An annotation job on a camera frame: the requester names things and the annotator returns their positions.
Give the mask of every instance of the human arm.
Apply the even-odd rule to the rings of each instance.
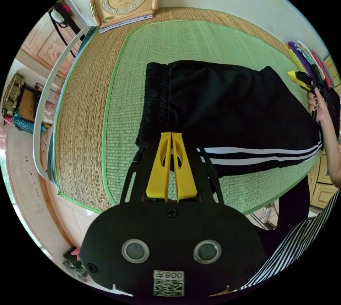
[[[308,93],[309,112],[317,111],[316,119],[320,122],[323,132],[328,174],[331,182],[337,188],[341,188],[341,153],[339,151],[339,144],[335,135],[333,122],[327,105],[317,88],[315,88],[315,94],[316,96],[311,92]]]

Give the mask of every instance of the elastic waistband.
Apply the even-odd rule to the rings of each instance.
[[[169,68],[151,62],[146,68],[145,100],[136,145],[167,132],[169,100]]]

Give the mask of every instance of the human hand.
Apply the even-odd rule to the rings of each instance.
[[[320,91],[316,87],[314,90],[314,95],[312,92],[308,92],[308,104],[309,104],[309,113],[312,114],[313,111],[316,111],[316,120],[323,121],[329,115],[328,108],[326,102],[324,101]]]
[[[77,261],[81,260],[79,257],[79,252],[80,252],[80,248],[76,248],[73,252],[71,252],[71,255],[76,255]]]

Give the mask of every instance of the paper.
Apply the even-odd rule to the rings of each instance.
[[[121,23],[113,24],[110,27],[107,27],[107,28],[104,28],[104,29],[100,29],[100,31],[98,33],[101,34],[103,32],[106,32],[106,31],[110,30],[110,29],[118,28],[118,27],[121,27],[122,25],[130,24],[130,23],[134,23],[134,22],[138,22],[138,21],[147,20],[149,18],[153,18],[153,15],[138,17],[138,18],[134,18],[132,20],[128,20],[128,21],[124,21],[124,22],[121,22]]]

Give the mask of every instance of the sticker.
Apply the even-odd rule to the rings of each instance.
[[[180,271],[154,271],[153,294],[163,297],[181,297],[185,294],[185,274]]]

